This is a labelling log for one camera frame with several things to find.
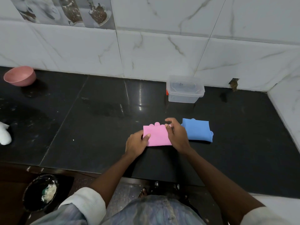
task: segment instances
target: white cuff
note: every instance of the white cuff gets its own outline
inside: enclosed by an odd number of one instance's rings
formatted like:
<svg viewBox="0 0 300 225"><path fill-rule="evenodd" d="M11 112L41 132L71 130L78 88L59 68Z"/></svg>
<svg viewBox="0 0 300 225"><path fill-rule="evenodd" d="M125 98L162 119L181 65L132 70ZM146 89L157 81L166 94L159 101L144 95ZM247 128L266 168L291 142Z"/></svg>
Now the white cuff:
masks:
<svg viewBox="0 0 300 225"><path fill-rule="evenodd" d="M85 216L88 225L99 225L106 214L105 202L95 190L83 187L64 200L60 206L74 204Z"/></svg>
<svg viewBox="0 0 300 225"><path fill-rule="evenodd" d="M260 207L248 212L242 219L240 225L290 225L290 223L276 215L267 207Z"/></svg>

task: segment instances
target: foot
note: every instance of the foot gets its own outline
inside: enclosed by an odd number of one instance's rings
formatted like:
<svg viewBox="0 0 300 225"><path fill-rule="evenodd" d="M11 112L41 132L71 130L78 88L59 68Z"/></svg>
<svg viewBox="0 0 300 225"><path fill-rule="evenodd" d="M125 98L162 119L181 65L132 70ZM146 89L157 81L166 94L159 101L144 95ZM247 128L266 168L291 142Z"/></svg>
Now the foot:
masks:
<svg viewBox="0 0 300 225"><path fill-rule="evenodd" d="M143 188L143 189L141 190L141 193L139 194L139 198L146 197L147 195L148 195L147 189L146 189L146 188Z"/></svg>

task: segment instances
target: blue folded cloth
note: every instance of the blue folded cloth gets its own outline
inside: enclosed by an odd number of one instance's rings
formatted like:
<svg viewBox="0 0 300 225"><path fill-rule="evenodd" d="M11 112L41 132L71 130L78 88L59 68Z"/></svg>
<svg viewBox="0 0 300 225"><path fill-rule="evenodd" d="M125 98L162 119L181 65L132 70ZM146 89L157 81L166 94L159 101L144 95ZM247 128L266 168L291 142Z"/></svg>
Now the blue folded cloth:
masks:
<svg viewBox="0 0 300 225"><path fill-rule="evenodd" d="M205 140L212 142L214 133L209 129L208 121L183 118L181 125L185 128L189 140Z"/></svg>

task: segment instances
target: container lid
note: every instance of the container lid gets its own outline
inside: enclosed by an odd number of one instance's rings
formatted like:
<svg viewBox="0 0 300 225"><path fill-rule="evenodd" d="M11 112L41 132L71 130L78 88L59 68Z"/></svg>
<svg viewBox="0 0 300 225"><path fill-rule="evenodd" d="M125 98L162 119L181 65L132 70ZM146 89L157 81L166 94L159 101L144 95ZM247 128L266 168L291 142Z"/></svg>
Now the container lid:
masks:
<svg viewBox="0 0 300 225"><path fill-rule="evenodd" d="M169 76L167 90L170 95L203 97L205 90L201 79L193 76Z"/></svg>

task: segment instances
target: person's left hand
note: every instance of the person's left hand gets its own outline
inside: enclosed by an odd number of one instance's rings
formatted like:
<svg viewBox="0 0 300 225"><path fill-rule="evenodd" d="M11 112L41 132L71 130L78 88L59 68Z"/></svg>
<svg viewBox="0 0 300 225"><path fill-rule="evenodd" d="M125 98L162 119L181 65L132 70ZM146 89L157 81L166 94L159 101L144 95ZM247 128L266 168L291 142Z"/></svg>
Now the person's left hand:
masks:
<svg viewBox="0 0 300 225"><path fill-rule="evenodd" d="M151 134L147 134L143 139L144 130L131 134L126 142L125 155L132 155L135 158L142 154L148 144Z"/></svg>

